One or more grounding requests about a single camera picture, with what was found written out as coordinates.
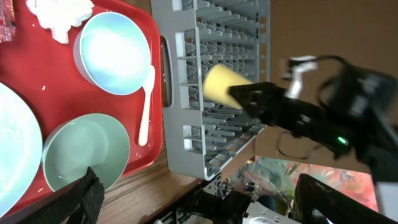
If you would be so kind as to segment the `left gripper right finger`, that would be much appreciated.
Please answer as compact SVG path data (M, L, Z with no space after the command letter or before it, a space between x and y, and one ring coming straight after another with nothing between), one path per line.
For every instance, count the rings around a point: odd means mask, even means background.
M349 198L308 174L300 174L295 199L304 224L394 224L395 221Z

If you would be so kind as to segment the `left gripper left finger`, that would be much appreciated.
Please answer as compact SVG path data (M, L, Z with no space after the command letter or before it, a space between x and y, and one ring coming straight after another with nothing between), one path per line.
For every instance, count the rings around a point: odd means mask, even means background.
M73 183L1 218L1 223L96 223L104 201L104 185L92 168Z

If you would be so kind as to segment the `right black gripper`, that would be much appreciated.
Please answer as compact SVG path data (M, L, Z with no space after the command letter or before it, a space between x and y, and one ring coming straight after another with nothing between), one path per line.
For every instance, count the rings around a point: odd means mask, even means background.
M271 82L231 86L230 96L252 118L277 126L295 138L309 138L337 159L351 150L351 130L327 116L319 106L285 97L285 88Z

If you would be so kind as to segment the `yellow plastic cup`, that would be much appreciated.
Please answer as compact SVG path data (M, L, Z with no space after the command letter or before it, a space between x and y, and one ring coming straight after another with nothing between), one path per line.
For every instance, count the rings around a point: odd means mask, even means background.
M209 70L203 81L203 96L215 103L241 110L242 106L229 94L229 88L249 84L252 84L252 81L223 64L217 64Z

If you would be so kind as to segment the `green bowl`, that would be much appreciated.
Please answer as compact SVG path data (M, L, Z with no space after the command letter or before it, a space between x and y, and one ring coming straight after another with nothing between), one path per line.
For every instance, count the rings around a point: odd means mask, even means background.
M108 190L127 167L130 150L128 133L116 118L92 113L71 119L45 140L42 168L46 183L51 191L58 191L90 168Z

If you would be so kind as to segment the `white plastic spoon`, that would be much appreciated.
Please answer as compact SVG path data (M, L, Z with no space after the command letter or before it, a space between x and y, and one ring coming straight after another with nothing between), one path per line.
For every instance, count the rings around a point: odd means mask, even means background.
M140 146L145 146L149 134L149 113L150 113L150 98L155 84L155 68L151 65L148 70L147 78L143 84L145 93L144 106L142 110L141 125L139 129L138 143Z

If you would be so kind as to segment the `light blue bowl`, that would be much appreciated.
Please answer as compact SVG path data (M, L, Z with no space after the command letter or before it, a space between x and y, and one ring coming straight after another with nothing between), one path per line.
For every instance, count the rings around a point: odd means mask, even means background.
M152 67L143 31L117 12L101 12L88 19L73 44L73 58L88 82L121 96L140 89Z

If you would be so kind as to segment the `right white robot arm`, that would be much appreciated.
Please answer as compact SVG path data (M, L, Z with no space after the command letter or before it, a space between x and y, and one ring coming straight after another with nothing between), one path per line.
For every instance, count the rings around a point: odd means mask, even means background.
M325 60L339 62L341 70L318 87L316 105L300 100L304 73ZM228 94L249 116L293 138L309 138L335 159L354 151L370 168L380 212L397 219L397 128L386 116L397 79L337 55L290 58L284 77L288 88L262 82L233 85Z

